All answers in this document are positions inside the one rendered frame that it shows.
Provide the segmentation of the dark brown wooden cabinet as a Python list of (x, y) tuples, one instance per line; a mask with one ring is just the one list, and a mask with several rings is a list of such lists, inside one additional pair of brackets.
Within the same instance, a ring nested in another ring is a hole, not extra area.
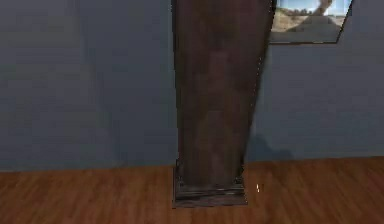
[(244, 159), (276, 0), (172, 0), (175, 208), (246, 204)]

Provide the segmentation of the window with outdoor view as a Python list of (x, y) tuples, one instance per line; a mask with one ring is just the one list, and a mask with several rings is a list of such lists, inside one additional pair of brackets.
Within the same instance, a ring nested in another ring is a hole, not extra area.
[(270, 43), (336, 44), (354, 0), (277, 0)]

